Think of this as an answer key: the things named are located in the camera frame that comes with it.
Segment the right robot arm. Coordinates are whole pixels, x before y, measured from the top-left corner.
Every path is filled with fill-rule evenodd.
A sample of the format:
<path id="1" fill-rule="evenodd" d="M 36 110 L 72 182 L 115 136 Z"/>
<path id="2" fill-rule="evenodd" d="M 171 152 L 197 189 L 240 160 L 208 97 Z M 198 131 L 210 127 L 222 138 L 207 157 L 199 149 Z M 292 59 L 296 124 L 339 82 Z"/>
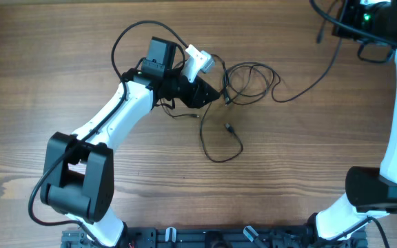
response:
<path id="1" fill-rule="evenodd" d="M 397 1 L 345 2 L 336 18 L 321 10 L 315 1 L 310 4 L 324 20 L 335 25 L 335 36 L 355 40 L 362 47 L 390 46 L 396 65 L 391 134 L 380 167 L 351 167 L 345 179 L 345 193 L 314 217 L 316 237 L 335 242 L 347 240 L 372 220 L 397 214 Z"/>

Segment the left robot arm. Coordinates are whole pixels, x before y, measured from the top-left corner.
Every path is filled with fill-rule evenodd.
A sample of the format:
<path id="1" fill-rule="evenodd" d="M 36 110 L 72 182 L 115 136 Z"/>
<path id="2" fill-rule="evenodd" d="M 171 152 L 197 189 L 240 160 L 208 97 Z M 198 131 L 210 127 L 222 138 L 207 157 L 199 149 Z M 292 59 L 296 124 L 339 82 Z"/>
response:
<path id="1" fill-rule="evenodd" d="M 189 57 L 174 68 L 177 43 L 152 38 L 137 68 L 120 75 L 108 103 L 72 134 L 48 141 L 44 172 L 36 191 L 41 202 L 79 225 L 94 247 L 130 247 L 126 224 L 110 204 L 114 194 L 114 153 L 137 122 L 161 99 L 180 99 L 199 109 L 220 94 L 198 76 L 214 65 L 212 55 L 189 45 Z"/>

